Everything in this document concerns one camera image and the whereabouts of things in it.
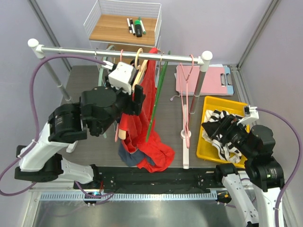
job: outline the wooden shelf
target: wooden shelf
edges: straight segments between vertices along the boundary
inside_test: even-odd
[[[129,33],[128,16],[101,15],[89,39],[92,41],[155,46],[156,18],[142,18],[146,34],[136,37]]]

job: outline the pink clipboard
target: pink clipboard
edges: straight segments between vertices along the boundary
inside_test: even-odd
[[[187,77],[191,66],[183,66],[185,76]],[[188,95],[193,95],[198,76],[199,76],[199,66],[194,66],[192,73],[188,80]],[[200,95],[217,95],[217,96],[228,96],[231,95],[228,93],[227,87],[222,86],[221,84],[221,74],[225,74],[224,67],[209,67],[206,75],[203,80],[203,85],[201,88]],[[183,76],[183,71],[181,65],[177,66],[177,78],[176,78],[176,91],[181,92],[180,88],[182,88],[182,93],[184,94],[186,91],[186,81]]]

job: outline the white marker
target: white marker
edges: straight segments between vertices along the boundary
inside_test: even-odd
[[[131,23],[129,22],[129,18],[127,18],[126,20],[127,20],[127,24],[128,24],[129,33],[131,34],[131,33],[133,33]]]
[[[140,24],[141,24],[141,27],[142,27],[143,34],[145,35],[146,31],[145,31],[145,28],[144,28],[144,25],[143,25],[143,21],[141,20],[141,17],[139,17],[139,20],[140,20]]]
[[[131,27],[132,27],[133,35],[136,35],[136,32],[134,31],[133,19],[130,19],[130,22],[131,22]]]

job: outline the wooden hanger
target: wooden hanger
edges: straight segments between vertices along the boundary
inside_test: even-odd
[[[146,68],[147,68],[147,62],[148,60],[144,60],[142,65],[138,65],[138,56],[139,56],[139,53],[143,52],[143,49],[140,48],[138,51],[137,51],[137,55],[136,55],[136,58],[134,60],[134,67],[139,70],[138,73],[137,73],[137,76],[136,78],[134,79],[134,83],[133,83],[133,86],[132,86],[132,90],[134,90],[134,86],[138,83],[140,83],[141,79],[143,78],[144,74],[145,74],[145,71],[146,71]],[[121,140],[125,140],[126,139],[126,131],[122,130],[122,129],[119,129],[119,134],[118,134],[118,137],[121,139]]]

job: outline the white cable tray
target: white cable tray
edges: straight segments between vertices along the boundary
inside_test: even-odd
[[[40,201],[82,201],[82,192],[44,192]],[[102,201],[101,199],[85,199],[86,201]],[[216,200],[217,192],[199,194],[114,194],[111,201],[175,201],[175,200]]]

